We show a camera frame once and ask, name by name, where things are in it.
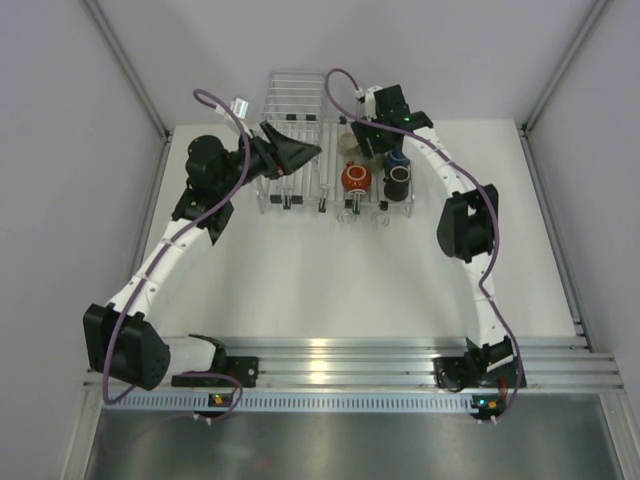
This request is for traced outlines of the grey-green small cup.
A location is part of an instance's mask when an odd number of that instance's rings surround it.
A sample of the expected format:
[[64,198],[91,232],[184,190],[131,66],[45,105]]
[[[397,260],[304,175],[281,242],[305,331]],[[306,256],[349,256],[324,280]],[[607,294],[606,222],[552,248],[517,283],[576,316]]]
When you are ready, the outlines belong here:
[[366,167],[372,174],[378,174],[385,169],[386,159],[384,155],[375,155],[368,159]]

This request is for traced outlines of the brown mug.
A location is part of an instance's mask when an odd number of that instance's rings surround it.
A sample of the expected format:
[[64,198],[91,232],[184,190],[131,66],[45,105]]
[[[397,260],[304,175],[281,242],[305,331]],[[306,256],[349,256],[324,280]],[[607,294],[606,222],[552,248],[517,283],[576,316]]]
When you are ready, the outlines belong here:
[[409,195],[410,180],[411,173],[407,167],[393,167],[385,179],[384,195],[393,202],[404,201]]

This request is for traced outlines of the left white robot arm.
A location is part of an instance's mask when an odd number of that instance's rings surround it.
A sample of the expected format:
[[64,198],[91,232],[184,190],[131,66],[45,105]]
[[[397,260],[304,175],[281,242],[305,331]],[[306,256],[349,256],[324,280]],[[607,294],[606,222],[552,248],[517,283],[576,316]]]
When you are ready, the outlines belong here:
[[262,133],[243,131],[234,151],[214,135],[187,147],[186,188],[160,240],[127,284],[106,304],[83,315],[89,364],[105,381],[143,390],[191,372],[215,386],[227,376],[223,345],[200,334],[170,339],[159,333],[171,297],[189,271],[217,243],[234,207],[232,196],[258,177],[278,180],[317,157],[317,143],[293,139],[264,121]]

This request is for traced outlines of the beige speckled cup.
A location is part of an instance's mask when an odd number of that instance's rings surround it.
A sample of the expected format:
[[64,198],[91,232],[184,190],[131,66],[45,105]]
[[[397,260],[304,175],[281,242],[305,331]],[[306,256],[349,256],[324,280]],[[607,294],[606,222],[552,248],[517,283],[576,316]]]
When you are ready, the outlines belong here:
[[340,135],[338,139],[338,152],[344,157],[359,156],[361,154],[358,140],[352,132],[346,131]]

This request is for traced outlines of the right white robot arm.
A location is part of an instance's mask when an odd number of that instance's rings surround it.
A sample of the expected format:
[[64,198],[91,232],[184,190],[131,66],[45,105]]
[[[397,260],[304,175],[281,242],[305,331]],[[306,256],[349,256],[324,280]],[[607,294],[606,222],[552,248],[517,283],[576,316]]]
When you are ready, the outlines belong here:
[[496,303],[492,279],[501,247],[498,190],[481,184],[453,159],[433,121],[411,111],[400,86],[356,88],[355,96],[362,111],[351,128],[362,153],[400,153],[414,172],[433,181],[442,203],[438,246],[467,277],[474,312],[466,348],[440,367],[439,384],[454,391],[493,385],[518,391],[524,385],[521,350]]

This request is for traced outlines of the dark blue mug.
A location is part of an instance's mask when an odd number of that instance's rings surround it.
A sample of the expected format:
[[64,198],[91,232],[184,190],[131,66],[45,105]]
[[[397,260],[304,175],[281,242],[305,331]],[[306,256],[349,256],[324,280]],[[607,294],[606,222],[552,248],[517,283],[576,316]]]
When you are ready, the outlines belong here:
[[389,176],[393,168],[397,166],[407,167],[410,160],[398,148],[394,148],[386,153],[385,156],[385,175]]

